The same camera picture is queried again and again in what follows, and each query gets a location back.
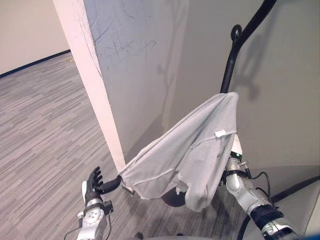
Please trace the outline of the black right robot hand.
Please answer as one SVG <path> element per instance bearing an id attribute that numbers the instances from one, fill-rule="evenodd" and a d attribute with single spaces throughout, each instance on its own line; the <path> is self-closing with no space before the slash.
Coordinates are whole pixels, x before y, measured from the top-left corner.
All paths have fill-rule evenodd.
<path id="1" fill-rule="evenodd" d="M 235 134 L 234 139 L 233 139 L 231 152 L 230 152 L 230 157 L 236 158 L 236 159 L 242 161 L 242 156 L 243 156 L 243 150 L 242 150 L 241 142 L 240 142 L 238 135 Z"/>

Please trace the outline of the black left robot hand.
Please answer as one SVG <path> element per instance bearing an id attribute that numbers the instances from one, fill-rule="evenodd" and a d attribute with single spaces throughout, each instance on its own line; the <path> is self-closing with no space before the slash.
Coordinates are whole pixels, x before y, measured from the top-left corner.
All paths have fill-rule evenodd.
<path id="1" fill-rule="evenodd" d="M 101 168 L 97 166 L 89 175 L 85 183 L 85 193 L 84 193 L 84 202 L 85 206 L 88 206 L 88 203 L 91 200 L 99 199 L 102 200 L 101 195 L 108 194 L 115 189 L 117 189 L 122 183 L 122 177 L 118 175 L 115 179 L 108 182 L 102 181 L 103 176 L 101 174 Z"/>

